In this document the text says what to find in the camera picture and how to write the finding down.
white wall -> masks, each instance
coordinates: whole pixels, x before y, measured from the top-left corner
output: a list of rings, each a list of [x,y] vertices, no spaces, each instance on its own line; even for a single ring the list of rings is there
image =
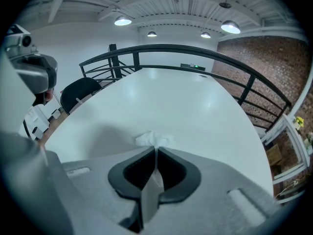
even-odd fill
[[[31,33],[39,53],[50,55],[58,62],[55,86],[55,95],[58,98],[61,90],[83,77],[79,67],[81,62],[107,52],[109,44],[116,44],[117,48],[138,45],[137,31],[104,23],[64,23],[37,29]],[[130,55],[121,57],[120,60],[130,65],[133,63]],[[86,66],[85,71],[101,64],[107,62]]]
[[[200,47],[204,49],[214,50],[217,49],[219,33],[209,32],[211,34],[210,39],[206,39],[200,36],[200,29],[188,26],[180,25],[162,25],[156,26],[154,31],[156,37],[147,37],[151,28],[145,27],[139,30],[139,42],[141,45],[150,44],[176,44],[176,45],[188,45],[194,47]],[[180,64],[195,64],[201,67],[205,67],[205,71],[211,72],[214,60],[198,57],[194,55],[182,54],[182,53],[141,53],[139,54],[141,64],[154,64],[154,65],[170,65],[180,67]]]

white tissue paper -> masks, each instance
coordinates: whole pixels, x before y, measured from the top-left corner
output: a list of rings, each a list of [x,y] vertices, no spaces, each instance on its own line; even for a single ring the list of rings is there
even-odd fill
[[[168,147],[173,140],[172,136],[163,135],[155,131],[147,132],[138,138],[136,138],[137,146],[154,146],[155,149],[162,147]]]

